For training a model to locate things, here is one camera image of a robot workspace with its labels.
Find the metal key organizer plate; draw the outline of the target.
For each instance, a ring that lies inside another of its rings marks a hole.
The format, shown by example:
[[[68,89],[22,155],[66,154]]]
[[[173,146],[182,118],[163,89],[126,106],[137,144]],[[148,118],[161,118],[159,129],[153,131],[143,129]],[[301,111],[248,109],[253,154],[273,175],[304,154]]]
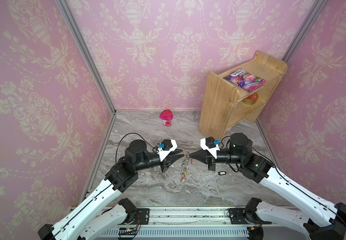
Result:
[[[189,152],[186,153],[185,155],[185,158],[184,160],[182,161],[182,164],[181,164],[181,178],[183,176],[187,176],[188,175],[188,172],[189,172],[189,163],[191,161],[191,158],[190,158],[190,154]]]

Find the black key tag with key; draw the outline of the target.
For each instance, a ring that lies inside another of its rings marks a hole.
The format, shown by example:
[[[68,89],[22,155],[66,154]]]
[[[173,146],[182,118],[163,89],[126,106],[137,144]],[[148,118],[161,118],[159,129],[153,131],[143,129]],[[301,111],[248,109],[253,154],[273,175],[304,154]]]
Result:
[[[226,175],[226,174],[227,174],[226,171],[220,171],[220,172],[218,172],[218,175],[219,175],[219,176],[224,176],[224,175]]]

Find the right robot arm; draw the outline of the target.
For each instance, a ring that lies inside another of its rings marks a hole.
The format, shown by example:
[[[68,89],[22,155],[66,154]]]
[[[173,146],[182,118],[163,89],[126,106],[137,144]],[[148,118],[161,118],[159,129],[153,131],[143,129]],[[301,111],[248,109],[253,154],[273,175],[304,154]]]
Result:
[[[253,152],[253,142],[243,133],[232,134],[227,148],[213,137],[201,139],[201,149],[190,153],[192,159],[215,170],[217,163],[235,164],[249,180],[289,201],[296,211],[251,198],[242,215],[252,224],[271,222],[304,234],[310,240],[342,240],[346,234],[346,204],[332,203],[304,188],[281,172],[261,154]]]

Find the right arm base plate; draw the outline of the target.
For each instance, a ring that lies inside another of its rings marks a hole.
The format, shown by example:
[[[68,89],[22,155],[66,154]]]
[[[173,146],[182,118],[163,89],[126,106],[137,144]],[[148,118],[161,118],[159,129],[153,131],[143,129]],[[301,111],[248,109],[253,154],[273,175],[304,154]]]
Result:
[[[227,217],[230,219],[232,225],[250,224],[246,218],[244,208],[229,208],[227,210]]]

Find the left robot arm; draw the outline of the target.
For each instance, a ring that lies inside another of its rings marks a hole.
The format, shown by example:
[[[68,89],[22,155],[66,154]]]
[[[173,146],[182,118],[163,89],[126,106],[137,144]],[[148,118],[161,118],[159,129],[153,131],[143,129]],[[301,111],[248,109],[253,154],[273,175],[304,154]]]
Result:
[[[108,228],[120,224],[139,223],[137,208],[129,199],[122,199],[109,210],[104,208],[118,198],[138,178],[139,171],[156,166],[165,173],[183,151],[175,140],[163,140],[157,150],[149,152],[144,140],[134,140],[125,155],[112,166],[104,179],[73,211],[55,224],[45,224],[38,231],[41,240],[94,240]]]

